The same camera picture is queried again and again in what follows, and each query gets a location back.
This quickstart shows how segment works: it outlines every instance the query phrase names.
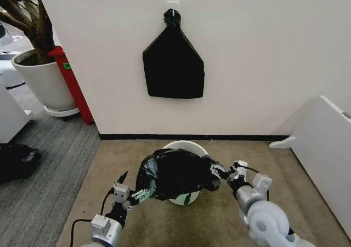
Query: white bucket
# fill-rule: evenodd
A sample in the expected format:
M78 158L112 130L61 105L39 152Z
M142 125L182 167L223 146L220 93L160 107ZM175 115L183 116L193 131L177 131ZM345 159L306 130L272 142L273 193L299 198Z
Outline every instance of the white bucket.
M181 148L183 150L187 150L191 153L194 153L194 154L198 155L199 157L203 157L203 156L208 154L207 151L203 147L201 147L199 144L191 142L191 141L187 141L187 140L174 141L172 143L165 145L163 148L174 148L174 149ZM190 201L188 204L192 203L197 198L199 193L200 193L200 191L193 192L190 196ZM169 200L177 205L185 205L184 204L185 198L188 195L189 194L182 194L182 195L179 195L176 199L169 199Z

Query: black bag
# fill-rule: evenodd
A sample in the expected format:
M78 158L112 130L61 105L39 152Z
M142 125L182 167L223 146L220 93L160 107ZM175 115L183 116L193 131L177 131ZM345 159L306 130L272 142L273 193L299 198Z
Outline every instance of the black bag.
M164 13L165 30L144 50L144 71L150 96L202 97L203 61L180 29L180 14Z
M37 149L27 145L0 143L0 182L28 178L40 157Z
M182 149L156 150L142 161L135 190L148 189L150 197L159 200L176 199L204 188L215 191L220 179L211 173L211 164L218 162L209 155L199 157Z

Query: black baseboard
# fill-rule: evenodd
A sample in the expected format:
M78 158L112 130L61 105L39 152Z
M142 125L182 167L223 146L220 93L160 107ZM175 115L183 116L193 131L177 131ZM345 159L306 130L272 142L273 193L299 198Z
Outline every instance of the black baseboard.
M101 140L165 139L165 140L251 140L280 141L285 135L146 135L146 134L100 134Z

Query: floor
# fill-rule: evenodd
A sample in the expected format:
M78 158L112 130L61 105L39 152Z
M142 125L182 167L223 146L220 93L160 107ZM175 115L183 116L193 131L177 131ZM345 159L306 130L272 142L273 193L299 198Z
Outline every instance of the floor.
M0 184L0 246L54 246L99 146L98 130L80 116L47 115L26 84L9 92L34 113L14 141L39 149L42 159L30 178Z
M71 224L75 219L92 219L101 208L113 181L129 170L125 184L135 188L140 162L166 140L111 140L100 143L86 179L67 219L57 247L69 246ZM281 206L291 227L301 238L318 247L347 247L350 241L324 202L318 190L290 150L270 150L261 141L196 141L212 158L226 168L235 160L273 179L270 199ZM105 205L110 211L113 197ZM88 222L75 227L74 246L89 243ZM188 206L148 199L128 213L119 246L257 246L247 235L238 216L238 205L231 189L222 182L215 192L203 190Z

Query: green label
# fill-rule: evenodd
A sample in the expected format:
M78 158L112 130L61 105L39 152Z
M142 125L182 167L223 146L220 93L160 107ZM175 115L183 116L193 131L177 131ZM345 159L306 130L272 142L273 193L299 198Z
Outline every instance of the green label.
M66 70L72 70L72 68L71 68L71 66L70 66L70 64L68 62L64 62L64 68Z

